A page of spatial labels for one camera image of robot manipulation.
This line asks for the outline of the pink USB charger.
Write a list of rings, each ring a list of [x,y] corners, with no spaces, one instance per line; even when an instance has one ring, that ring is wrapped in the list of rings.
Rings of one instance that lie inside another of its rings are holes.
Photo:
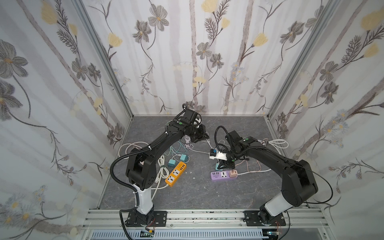
[[[230,178],[237,178],[237,177],[238,177],[238,172],[237,172],[237,170],[231,170],[231,171],[229,171],[229,176],[230,176]]]

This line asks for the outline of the teal usb charger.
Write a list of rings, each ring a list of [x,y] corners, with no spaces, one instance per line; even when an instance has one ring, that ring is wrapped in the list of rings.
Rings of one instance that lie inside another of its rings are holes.
[[[224,169],[224,165],[222,165],[220,163],[216,163],[215,169],[216,169],[216,171],[222,171]]]
[[[176,166],[176,161],[173,160],[173,159],[169,159],[169,161],[168,161],[168,166],[169,166],[170,168],[174,168],[174,167]]]

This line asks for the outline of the purple power strip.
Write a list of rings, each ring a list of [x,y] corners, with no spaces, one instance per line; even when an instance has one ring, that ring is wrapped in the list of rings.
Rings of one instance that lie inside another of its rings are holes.
[[[211,180],[213,182],[235,180],[236,178],[230,178],[229,171],[216,171],[211,172]]]

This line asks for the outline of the orange power strip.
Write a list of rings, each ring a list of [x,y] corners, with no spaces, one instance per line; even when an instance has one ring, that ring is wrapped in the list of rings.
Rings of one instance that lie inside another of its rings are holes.
[[[182,173],[186,170],[187,165],[184,162],[179,162],[177,166],[172,170],[165,182],[169,187],[172,187],[180,178]]]

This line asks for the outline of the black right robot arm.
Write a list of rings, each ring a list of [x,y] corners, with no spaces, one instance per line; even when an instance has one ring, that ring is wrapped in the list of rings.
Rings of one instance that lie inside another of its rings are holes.
[[[309,204],[308,199],[319,190],[316,176],[325,181],[331,190],[331,196],[320,204],[327,203],[334,195],[331,184],[314,172],[305,160],[287,158],[253,137],[241,138],[236,131],[228,132],[224,126],[216,128],[214,141],[219,170],[234,170],[237,161],[250,158],[260,161],[282,179],[280,193],[260,207],[258,216],[264,224],[291,208]]]

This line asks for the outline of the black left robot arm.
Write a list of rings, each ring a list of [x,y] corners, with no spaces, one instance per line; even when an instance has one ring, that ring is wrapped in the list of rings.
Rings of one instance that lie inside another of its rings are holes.
[[[186,104],[183,110],[165,125],[164,132],[152,143],[141,149],[133,149],[129,154],[118,157],[110,167],[110,176],[118,184],[134,191],[136,198],[136,211],[144,216],[153,211],[151,187],[157,176],[157,160],[174,143],[184,136],[189,136],[193,143],[207,140],[209,135],[202,124],[202,116],[198,112],[188,109]],[[128,183],[119,180],[114,168],[123,159],[128,159],[126,176]]]

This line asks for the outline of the light green USB charger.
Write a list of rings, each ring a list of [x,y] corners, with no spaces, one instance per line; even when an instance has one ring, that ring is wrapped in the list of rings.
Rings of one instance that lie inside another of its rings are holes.
[[[187,163],[187,162],[189,162],[189,160],[190,160],[190,157],[188,155],[186,155],[186,154],[181,154],[180,155],[180,161],[181,162]]]

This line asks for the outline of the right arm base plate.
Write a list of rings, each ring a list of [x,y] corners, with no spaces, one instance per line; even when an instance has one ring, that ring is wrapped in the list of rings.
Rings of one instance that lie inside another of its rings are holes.
[[[272,217],[266,211],[244,211],[244,222],[248,227],[284,227],[287,225],[282,213]]]

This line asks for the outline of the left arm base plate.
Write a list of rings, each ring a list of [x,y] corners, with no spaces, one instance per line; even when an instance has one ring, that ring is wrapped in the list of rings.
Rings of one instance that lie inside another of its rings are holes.
[[[125,225],[126,227],[165,227],[167,216],[167,211],[152,211],[144,215],[134,210],[129,212]]]

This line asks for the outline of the aluminium rail frame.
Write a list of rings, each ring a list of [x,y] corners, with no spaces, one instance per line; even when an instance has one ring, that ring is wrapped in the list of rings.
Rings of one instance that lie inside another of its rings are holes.
[[[319,209],[290,209],[264,226],[257,210],[159,210],[149,224],[134,213],[90,210],[79,240],[334,240]]]

